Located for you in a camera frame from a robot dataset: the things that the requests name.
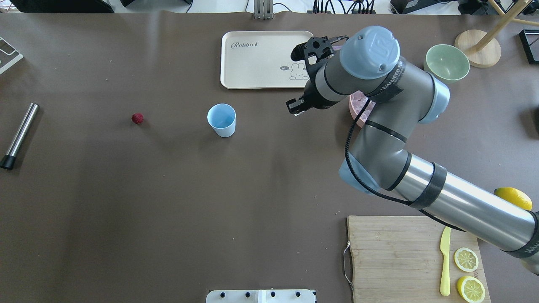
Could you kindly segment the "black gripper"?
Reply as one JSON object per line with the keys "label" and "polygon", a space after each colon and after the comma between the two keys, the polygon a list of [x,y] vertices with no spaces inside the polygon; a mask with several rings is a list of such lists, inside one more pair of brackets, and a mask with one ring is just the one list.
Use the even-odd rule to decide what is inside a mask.
{"label": "black gripper", "polygon": [[306,42],[296,45],[291,51],[291,60],[304,61],[309,80],[302,96],[286,102],[290,114],[299,116],[309,109],[329,109],[336,104],[335,101],[323,97],[316,87],[318,72],[334,55],[332,44],[335,41],[335,38],[327,36],[311,37]]}

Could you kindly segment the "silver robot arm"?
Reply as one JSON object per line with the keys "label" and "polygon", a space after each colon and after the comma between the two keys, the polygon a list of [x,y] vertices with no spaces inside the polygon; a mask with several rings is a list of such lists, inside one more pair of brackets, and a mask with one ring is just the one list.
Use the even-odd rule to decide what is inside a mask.
{"label": "silver robot arm", "polygon": [[537,89],[495,76],[449,88],[404,58],[396,36],[368,26],[348,36],[312,37],[291,51],[308,81],[289,112],[329,109],[360,91],[374,102],[345,148],[339,174],[358,190],[408,205],[469,232],[538,274],[538,211],[522,210],[488,186],[538,194],[538,135],[518,112]]}

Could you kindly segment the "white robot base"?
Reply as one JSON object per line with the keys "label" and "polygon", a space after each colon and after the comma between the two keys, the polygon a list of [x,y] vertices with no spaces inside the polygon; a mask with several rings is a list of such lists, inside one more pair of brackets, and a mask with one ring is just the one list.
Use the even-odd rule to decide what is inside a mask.
{"label": "white robot base", "polygon": [[214,290],[206,303],[317,303],[316,291],[309,289]]}

